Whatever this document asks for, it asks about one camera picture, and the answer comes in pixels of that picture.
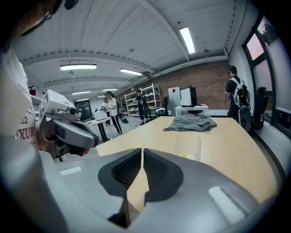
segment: brick wall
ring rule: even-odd
[[[197,103],[206,104],[210,109],[225,109],[225,85],[230,78],[227,74],[229,68],[228,61],[219,61],[204,63],[196,66],[174,71],[169,74],[153,78],[147,82],[138,85],[138,88],[145,88],[154,85],[160,85],[161,98],[168,96],[168,88],[179,86],[185,88],[188,86],[196,87]],[[127,90],[118,95],[123,100],[124,94],[132,93]]]

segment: gray sweater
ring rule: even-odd
[[[206,116],[183,115],[176,116],[173,123],[169,125],[164,131],[208,131],[217,124]]]

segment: computer monitor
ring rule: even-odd
[[[180,89],[180,95],[181,95],[181,105],[183,107],[193,107],[197,105],[195,87],[190,86],[184,89]]]

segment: white shirt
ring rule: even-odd
[[[115,98],[112,98],[111,100],[109,100],[108,107],[114,108],[114,109],[109,109],[109,112],[110,112],[111,117],[115,117],[117,115],[117,103],[116,103]]]
[[[105,110],[106,110],[106,112],[108,112],[108,111],[109,111],[109,109],[108,109],[108,108],[106,108],[106,107],[108,107],[108,102],[107,102],[107,103],[103,102],[103,103],[102,103],[102,105],[101,105],[101,107],[104,107],[104,108],[105,108]]]
[[[36,144],[35,112],[27,77],[13,48],[0,53],[0,135]]]

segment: fluorescent light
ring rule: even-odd
[[[94,70],[97,65],[92,64],[76,64],[76,65],[63,65],[60,66],[61,71],[70,71],[70,70]]]
[[[182,34],[182,37],[187,45],[188,51],[189,53],[195,53],[195,48],[194,48],[194,44],[193,44],[193,40],[191,38],[189,29],[186,28],[182,28],[180,29],[180,33]]]
[[[129,74],[133,74],[133,75],[142,76],[142,74],[139,73],[139,72],[130,71],[130,70],[126,70],[126,69],[121,69],[120,72],[124,72],[124,73],[129,73]]]
[[[85,94],[85,93],[90,93],[90,91],[76,92],[76,93],[72,93],[72,95]]]
[[[76,102],[79,102],[79,101],[84,101],[84,100],[89,100],[89,99],[76,100]]]
[[[103,91],[117,91],[118,89],[103,89]]]

